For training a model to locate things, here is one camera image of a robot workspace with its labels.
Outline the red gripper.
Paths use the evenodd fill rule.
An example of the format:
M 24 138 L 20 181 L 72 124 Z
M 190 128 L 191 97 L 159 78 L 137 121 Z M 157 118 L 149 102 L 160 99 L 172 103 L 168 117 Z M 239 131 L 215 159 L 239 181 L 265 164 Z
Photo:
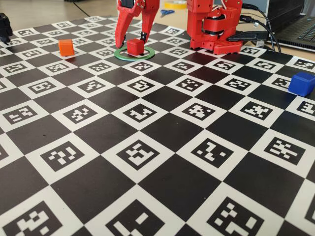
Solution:
M 147 43 L 150 31 L 159 9 L 160 0 L 119 0 L 117 9 L 120 12 L 116 31 L 115 40 L 116 48 L 121 48 L 125 41 L 126 31 L 134 17 L 133 12 L 142 12 L 142 31 L 140 39 Z

